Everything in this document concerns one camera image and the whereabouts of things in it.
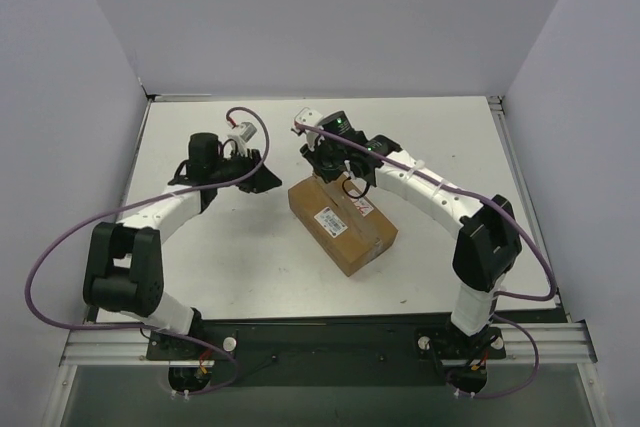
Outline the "brown cardboard express box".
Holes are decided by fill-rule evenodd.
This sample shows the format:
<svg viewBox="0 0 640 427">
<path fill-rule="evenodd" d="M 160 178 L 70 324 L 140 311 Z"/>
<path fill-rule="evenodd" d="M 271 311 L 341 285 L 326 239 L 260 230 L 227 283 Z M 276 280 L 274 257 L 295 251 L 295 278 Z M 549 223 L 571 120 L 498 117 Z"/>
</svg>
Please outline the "brown cardboard express box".
<svg viewBox="0 0 640 427">
<path fill-rule="evenodd" d="M 394 244 L 398 229 L 346 176 L 312 175 L 288 190 L 290 210 L 347 277 Z"/>
</svg>

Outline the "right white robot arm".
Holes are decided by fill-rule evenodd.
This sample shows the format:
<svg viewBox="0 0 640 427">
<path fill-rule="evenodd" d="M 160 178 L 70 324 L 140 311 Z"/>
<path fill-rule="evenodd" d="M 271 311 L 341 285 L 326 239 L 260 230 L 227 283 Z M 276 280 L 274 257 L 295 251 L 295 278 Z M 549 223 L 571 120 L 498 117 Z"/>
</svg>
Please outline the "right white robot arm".
<svg viewBox="0 0 640 427">
<path fill-rule="evenodd" d="M 325 116 L 304 108 L 293 130 L 306 137 L 300 153 L 324 182 L 342 174 L 397 195 L 427 214 L 456 241 L 452 267 L 460 281 L 451 323 L 472 337 L 488 325 L 495 296 L 522 251 L 516 229 L 490 206 L 456 192 L 384 135 L 368 138 L 343 111 Z"/>
</svg>

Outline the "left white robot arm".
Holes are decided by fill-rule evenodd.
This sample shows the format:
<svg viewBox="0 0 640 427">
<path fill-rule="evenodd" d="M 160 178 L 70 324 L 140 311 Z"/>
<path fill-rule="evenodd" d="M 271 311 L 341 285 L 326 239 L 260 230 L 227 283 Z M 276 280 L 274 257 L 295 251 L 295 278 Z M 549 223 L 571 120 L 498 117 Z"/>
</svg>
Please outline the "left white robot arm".
<svg viewBox="0 0 640 427">
<path fill-rule="evenodd" d="M 187 359 L 202 352 L 205 334 L 193 326 L 196 311 L 165 292 L 162 244 L 209 207 L 220 183 L 249 194 L 282 185 L 259 150 L 248 149 L 241 137 L 234 142 L 237 146 L 225 156 L 217 135 L 193 134 L 188 157 L 168 182 L 163 199 L 118 222 L 101 222 L 91 235 L 85 303 L 171 331 L 170 347 Z"/>
</svg>

